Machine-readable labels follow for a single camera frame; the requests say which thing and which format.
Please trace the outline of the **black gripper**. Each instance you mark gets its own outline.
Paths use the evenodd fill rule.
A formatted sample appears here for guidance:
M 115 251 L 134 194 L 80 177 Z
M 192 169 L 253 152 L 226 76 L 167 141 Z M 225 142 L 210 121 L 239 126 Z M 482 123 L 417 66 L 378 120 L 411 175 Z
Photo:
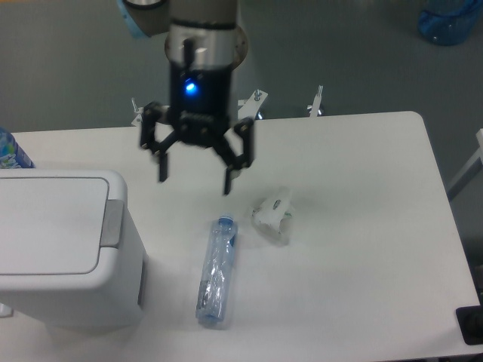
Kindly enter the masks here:
M 243 118 L 233 131 L 241 139 L 242 153 L 236 155 L 224 134 L 228 130 L 229 91 L 232 67 L 185 69 L 170 65 L 170 106 L 153 101 L 143 107 L 140 148 L 149 150 L 158 163 L 158 181 L 168 178 L 168 150 L 178 140 L 203 148 L 212 147 L 226 165 L 223 194 L 232 189 L 235 174 L 254 161 L 254 119 Z M 173 128 L 163 140 L 156 139 L 157 124 Z

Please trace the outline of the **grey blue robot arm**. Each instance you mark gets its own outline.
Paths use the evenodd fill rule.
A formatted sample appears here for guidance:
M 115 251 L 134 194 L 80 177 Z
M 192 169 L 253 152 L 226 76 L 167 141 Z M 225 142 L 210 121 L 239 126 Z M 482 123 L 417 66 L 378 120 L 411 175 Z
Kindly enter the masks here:
M 226 165 L 223 193 L 254 160 L 254 119 L 235 115 L 232 73 L 243 60 L 237 1 L 119 1 L 134 37 L 167 36 L 169 103 L 139 110 L 140 147 L 168 178 L 168 150 L 181 142 L 213 149 Z

